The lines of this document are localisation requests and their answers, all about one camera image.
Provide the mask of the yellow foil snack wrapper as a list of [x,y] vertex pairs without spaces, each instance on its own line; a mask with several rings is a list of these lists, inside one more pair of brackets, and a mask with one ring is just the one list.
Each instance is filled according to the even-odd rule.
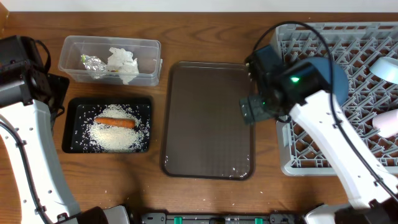
[[82,55],[81,62],[93,79],[103,78],[106,71],[106,64],[97,56]]

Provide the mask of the brown serving tray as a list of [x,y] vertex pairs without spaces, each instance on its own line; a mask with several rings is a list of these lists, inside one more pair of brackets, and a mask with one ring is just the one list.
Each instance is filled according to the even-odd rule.
[[177,62],[169,72],[160,167],[171,177],[246,180],[254,172],[254,126],[239,100],[253,91],[237,63]]

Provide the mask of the pile of white rice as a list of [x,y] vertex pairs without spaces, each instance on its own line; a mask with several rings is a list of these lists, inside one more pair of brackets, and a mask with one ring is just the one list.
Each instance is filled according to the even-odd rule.
[[[71,131],[72,153],[130,153],[146,152],[149,148],[151,129],[150,104],[133,105],[80,105],[74,116]],[[134,127],[125,128],[98,122],[98,118],[126,119]]]

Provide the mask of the orange carrot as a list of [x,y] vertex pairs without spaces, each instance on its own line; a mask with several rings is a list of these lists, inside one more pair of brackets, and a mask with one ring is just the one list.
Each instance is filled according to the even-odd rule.
[[132,129],[136,125],[136,122],[133,119],[98,117],[95,118],[95,121],[97,123],[106,124],[109,126],[128,128],[128,129]]

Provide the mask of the white tissue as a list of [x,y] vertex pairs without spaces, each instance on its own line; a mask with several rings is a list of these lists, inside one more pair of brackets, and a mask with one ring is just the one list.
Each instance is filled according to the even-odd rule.
[[123,84],[128,85],[139,74],[137,59],[133,59],[133,53],[125,49],[111,47],[109,51],[112,55],[108,57],[107,71],[119,73]]

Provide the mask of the dark blue plate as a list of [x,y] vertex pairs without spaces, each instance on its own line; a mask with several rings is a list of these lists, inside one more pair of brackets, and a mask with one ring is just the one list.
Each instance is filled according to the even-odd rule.
[[333,92],[340,106],[348,99],[349,81],[346,72],[335,62],[333,65],[333,81],[330,78],[330,64],[327,58],[309,57],[304,60],[312,64],[329,83],[333,84]]

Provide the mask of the light blue bowl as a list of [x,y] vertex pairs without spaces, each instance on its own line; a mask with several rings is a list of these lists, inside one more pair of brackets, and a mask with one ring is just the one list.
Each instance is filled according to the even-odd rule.
[[375,76],[387,82],[397,84],[397,68],[397,59],[380,57],[373,63],[369,70]]

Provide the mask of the white pink cup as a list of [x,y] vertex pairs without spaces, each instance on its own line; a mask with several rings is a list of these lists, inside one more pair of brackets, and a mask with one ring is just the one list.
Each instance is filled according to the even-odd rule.
[[397,134],[397,110],[378,114],[373,118],[373,127],[378,130],[378,135],[389,138]]

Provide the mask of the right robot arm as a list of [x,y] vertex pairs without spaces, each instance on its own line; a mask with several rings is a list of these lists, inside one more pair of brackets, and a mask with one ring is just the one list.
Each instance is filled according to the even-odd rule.
[[304,223],[397,223],[397,177],[368,149],[340,109],[348,96],[346,75],[337,75],[330,57],[310,57],[285,66],[267,45],[245,59],[256,96],[240,100],[246,123],[288,115],[326,157],[349,203],[320,205]]

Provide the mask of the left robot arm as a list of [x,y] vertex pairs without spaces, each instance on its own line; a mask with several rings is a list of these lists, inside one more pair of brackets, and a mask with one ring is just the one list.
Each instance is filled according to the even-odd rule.
[[66,77],[42,61],[42,42],[14,35],[1,39],[1,137],[21,200],[22,223],[129,223],[125,206],[81,211],[65,180],[53,141],[64,113]]

